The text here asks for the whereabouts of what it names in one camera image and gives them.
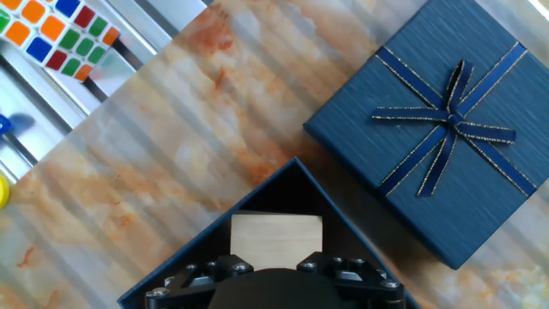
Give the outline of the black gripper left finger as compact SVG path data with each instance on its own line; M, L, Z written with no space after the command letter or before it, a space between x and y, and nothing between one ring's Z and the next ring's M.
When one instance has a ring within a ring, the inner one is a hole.
M165 285L145 294L146 309L207 308L219 285L236 276L254 271L237 255L219 256L205 264L187 264Z

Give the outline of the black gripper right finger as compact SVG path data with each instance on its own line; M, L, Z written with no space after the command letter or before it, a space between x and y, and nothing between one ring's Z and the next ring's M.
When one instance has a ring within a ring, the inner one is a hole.
M329 280L348 308L405 309L404 286L363 258L343 258L315 251L296 270Z

